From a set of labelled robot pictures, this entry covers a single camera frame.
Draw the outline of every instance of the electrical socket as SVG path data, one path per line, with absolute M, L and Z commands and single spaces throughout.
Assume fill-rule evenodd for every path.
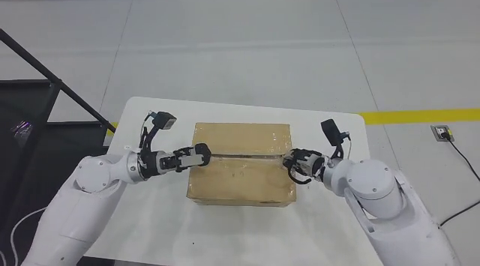
M 447 138 L 442 137 L 442 133 L 447 132 L 450 135 L 450 140 L 454 141 L 452 132 L 450 131 L 450 128 L 448 125 L 445 124 L 439 124 L 439 125 L 431 125 L 430 128 L 432 129 L 433 135 L 435 136 L 435 139 L 440 142 L 447 142 Z

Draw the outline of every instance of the gray floor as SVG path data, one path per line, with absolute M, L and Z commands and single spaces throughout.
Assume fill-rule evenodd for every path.
M 111 121 L 132 96 L 362 112 L 480 106 L 480 0 L 0 0 L 1 27 Z M 0 79 L 40 78 L 3 44 Z M 89 120 L 62 97 L 52 121 Z M 448 123 L 480 172 L 473 122 Z M 443 220 L 480 184 L 430 124 L 369 126 Z M 480 208 L 445 226 L 478 265 Z

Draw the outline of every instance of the yellow floor line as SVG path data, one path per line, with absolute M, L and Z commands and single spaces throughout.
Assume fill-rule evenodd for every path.
M 413 111 L 382 111 L 358 113 L 367 125 L 375 124 L 420 124 L 457 121 L 480 121 L 480 109 L 444 109 L 444 110 L 413 110 Z

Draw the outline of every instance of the metal post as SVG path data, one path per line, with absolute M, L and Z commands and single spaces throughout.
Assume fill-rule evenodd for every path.
M 33 55 L 27 52 L 21 45 L 19 45 L 9 34 L 4 30 L 0 29 L 0 40 L 10 47 L 17 55 L 22 57 L 23 60 L 27 61 L 34 69 L 38 70 L 51 82 L 58 84 L 60 89 L 66 93 L 72 100 L 75 100 L 76 103 L 81 105 L 82 108 L 87 110 L 93 117 L 99 120 L 100 123 L 108 127 L 109 130 L 115 132 L 115 127 L 108 122 L 100 113 L 95 111 L 87 102 L 85 102 L 78 94 L 70 89 L 61 79 L 59 79 L 54 73 L 52 73 L 48 68 L 46 68 L 40 61 L 38 61 Z

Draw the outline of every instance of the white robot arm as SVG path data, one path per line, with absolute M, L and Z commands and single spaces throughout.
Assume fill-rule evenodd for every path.
M 211 152 L 203 143 L 172 153 L 150 151 L 156 132 L 170 129 L 175 118 L 165 112 L 149 117 L 154 127 L 150 133 L 144 129 L 138 151 L 79 162 L 43 213 L 22 266 L 76 265 L 104 230 L 127 184 L 209 163 Z
M 293 176 L 297 172 L 344 197 L 385 266 L 460 264 L 445 233 L 400 171 L 377 160 L 344 160 L 341 143 L 349 134 L 340 133 L 333 120 L 324 121 L 322 128 L 337 149 L 332 157 L 291 150 L 283 164 L 295 182 L 311 181 L 299 181 Z
M 171 154 L 151 152 L 156 132 L 168 130 L 175 118 L 165 112 L 149 117 L 154 127 L 150 133 L 143 128 L 139 151 L 80 161 L 43 213 L 23 266 L 75 265 L 104 230 L 126 184 L 209 163 L 212 153 L 205 144 Z M 385 266 L 458 266 L 442 229 L 402 173 L 380 161 L 344 160 L 341 143 L 349 134 L 340 133 L 333 120 L 322 128 L 335 152 L 327 157 L 291 150 L 283 164 L 292 180 L 314 179 L 343 196 Z M 300 181 L 295 173 L 309 178 Z

